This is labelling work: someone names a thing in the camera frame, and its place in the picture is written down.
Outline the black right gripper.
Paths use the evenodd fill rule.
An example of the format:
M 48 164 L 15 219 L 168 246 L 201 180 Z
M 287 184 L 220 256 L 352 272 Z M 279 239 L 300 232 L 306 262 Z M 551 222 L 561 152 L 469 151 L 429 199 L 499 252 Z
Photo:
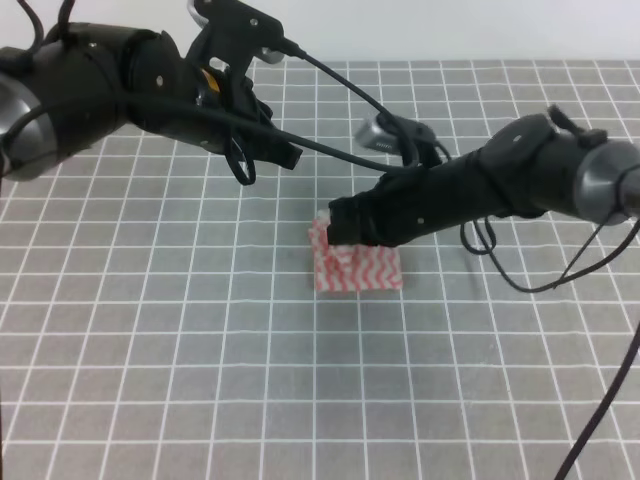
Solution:
M 495 213 L 495 191 L 466 158 L 385 174 L 370 190 L 329 203 L 334 246 L 396 247 Z

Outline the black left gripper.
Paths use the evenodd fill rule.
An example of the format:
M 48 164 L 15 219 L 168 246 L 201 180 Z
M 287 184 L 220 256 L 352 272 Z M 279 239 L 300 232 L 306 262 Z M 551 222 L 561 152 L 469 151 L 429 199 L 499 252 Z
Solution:
M 248 65 L 191 64 L 194 106 L 242 119 L 271 129 L 273 112 L 254 93 L 254 83 L 247 76 Z M 263 162 L 284 169 L 294 169 L 302 150 L 285 140 L 278 131 L 255 132 L 228 121 L 191 117 L 187 120 L 187 142 L 219 155 L 241 149 L 253 162 Z

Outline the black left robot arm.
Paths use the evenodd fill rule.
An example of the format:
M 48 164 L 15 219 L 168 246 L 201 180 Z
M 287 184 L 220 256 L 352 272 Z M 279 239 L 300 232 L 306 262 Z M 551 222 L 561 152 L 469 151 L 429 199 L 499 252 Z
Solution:
M 184 58 L 169 34 L 73 23 L 35 52 L 1 50 L 1 175 L 29 181 L 130 124 L 222 155 L 243 185 L 256 162 L 292 170 L 244 70 Z

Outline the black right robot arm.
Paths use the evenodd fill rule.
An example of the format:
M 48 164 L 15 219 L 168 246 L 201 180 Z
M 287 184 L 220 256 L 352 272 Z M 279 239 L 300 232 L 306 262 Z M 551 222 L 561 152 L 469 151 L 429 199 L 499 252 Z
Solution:
M 638 217 L 638 147 L 551 107 L 464 156 L 387 173 L 371 190 L 332 201 L 327 236 L 332 245 L 396 247 L 489 216 L 546 212 L 604 225 Z

